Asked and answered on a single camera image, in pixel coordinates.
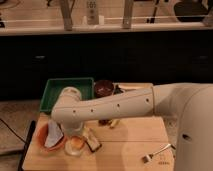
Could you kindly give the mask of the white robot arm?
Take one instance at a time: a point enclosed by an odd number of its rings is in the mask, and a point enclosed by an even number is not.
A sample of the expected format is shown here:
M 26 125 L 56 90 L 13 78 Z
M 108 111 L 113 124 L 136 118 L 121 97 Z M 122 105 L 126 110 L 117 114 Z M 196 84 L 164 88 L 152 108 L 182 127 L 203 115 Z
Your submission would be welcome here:
M 67 87 L 60 93 L 51 117 L 68 132 L 90 120 L 166 114 L 178 117 L 174 171 L 213 171 L 213 84 L 155 85 L 103 98 L 83 100 Z

